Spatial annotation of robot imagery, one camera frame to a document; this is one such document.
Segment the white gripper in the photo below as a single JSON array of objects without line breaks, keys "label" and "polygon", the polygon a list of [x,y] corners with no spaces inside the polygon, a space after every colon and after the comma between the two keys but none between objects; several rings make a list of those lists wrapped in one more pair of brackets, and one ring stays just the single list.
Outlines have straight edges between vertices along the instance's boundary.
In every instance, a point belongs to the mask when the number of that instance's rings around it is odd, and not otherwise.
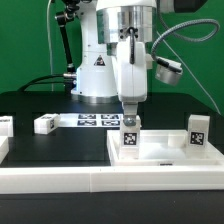
[{"label": "white gripper", "polygon": [[124,110],[123,123],[136,125],[139,102],[147,98],[146,52],[143,42],[134,42],[134,63],[131,59],[131,39],[117,44],[117,92]]}]

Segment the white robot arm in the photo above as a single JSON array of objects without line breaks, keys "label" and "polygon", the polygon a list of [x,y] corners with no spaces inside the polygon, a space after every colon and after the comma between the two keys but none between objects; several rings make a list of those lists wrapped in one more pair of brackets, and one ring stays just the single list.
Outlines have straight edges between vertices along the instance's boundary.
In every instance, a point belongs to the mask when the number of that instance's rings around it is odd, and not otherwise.
[{"label": "white robot arm", "polygon": [[123,124],[137,124],[137,107],[147,98],[146,45],[153,41],[161,13],[188,13],[207,0],[93,0],[80,9],[82,63],[71,90],[91,103],[120,100]]}]

